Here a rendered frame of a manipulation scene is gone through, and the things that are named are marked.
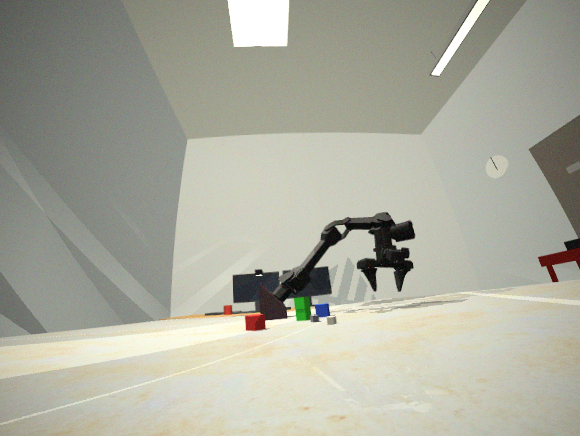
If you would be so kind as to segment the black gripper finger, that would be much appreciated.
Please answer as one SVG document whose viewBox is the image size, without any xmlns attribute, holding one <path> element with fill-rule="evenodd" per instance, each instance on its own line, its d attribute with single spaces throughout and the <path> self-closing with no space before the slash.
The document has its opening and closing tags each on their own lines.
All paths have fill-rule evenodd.
<svg viewBox="0 0 580 436">
<path fill-rule="evenodd" d="M 397 285 L 397 291 L 401 292 L 402 290 L 402 285 L 403 285 L 403 281 L 405 278 L 405 275 L 410 271 L 411 269 L 406 269 L 406 270 L 399 270 L 399 271 L 394 271 L 394 276 L 395 276 L 395 283 Z"/>
<path fill-rule="evenodd" d="M 366 278 L 369 280 L 369 284 L 375 292 L 377 288 L 376 271 L 377 268 L 366 268 L 361 270 L 361 272 L 363 272 Z"/>
</svg>

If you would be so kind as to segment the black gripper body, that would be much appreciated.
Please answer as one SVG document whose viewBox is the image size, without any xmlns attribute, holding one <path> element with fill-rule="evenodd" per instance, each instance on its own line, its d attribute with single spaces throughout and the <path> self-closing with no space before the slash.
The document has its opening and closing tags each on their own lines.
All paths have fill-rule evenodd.
<svg viewBox="0 0 580 436">
<path fill-rule="evenodd" d="M 399 271 L 399 270 L 406 270 L 406 269 L 414 268 L 411 260 L 404 260 L 404 262 L 399 261 L 399 262 L 394 263 L 394 262 L 389 261 L 387 258 L 380 259 L 380 252 L 381 252 L 383 245 L 387 245 L 387 248 L 392 248 L 392 243 L 390 243 L 390 242 L 382 242 L 382 243 L 375 244 L 375 248 L 373 249 L 373 252 L 376 252 L 377 259 L 365 258 L 365 259 L 359 260 L 357 262 L 357 269 L 366 269 L 366 268 L 375 268 L 375 267 L 379 267 L 379 268 L 392 267 L 396 271 Z"/>
</svg>

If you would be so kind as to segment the blue block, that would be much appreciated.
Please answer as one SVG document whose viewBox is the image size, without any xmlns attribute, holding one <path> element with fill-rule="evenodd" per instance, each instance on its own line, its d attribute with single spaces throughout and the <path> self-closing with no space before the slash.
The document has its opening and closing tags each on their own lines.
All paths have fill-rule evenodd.
<svg viewBox="0 0 580 436">
<path fill-rule="evenodd" d="M 319 315 L 319 318 L 329 316 L 330 315 L 329 303 L 315 305 L 315 311 L 316 311 L 316 315 Z"/>
</svg>

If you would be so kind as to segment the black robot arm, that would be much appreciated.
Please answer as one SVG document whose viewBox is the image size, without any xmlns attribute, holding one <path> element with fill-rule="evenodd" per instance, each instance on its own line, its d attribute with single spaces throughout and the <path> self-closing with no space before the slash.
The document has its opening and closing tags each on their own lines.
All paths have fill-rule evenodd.
<svg viewBox="0 0 580 436">
<path fill-rule="evenodd" d="M 345 231 L 340 234 L 337 225 L 344 225 Z M 374 217 L 350 218 L 336 220 L 328 224 L 321 233 L 321 240 L 299 267 L 292 268 L 291 271 L 281 275 L 279 281 L 281 284 L 271 293 L 279 302 L 283 303 L 288 296 L 293 293 L 299 293 L 307 287 L 311 281 L 310 272 L 315 265 L 321 260 L 328 249 L 336 245 L 339 241 L 346 238 L 352 230 L 369 230 L 369 234 L 374 234 L 375 244 L 390 242 L 391 238 L 396 242 L 415 239 L 415 233 L 411 220 L 395 224 L 388 212 L 376 213 Z M 409 258 L 409 248 L 402 247 L 397 249 L 387 248 L 383 245 L 380 252 L 380 259 L 387 258 L 391 262 L 404 262 Z"/>
</svg>

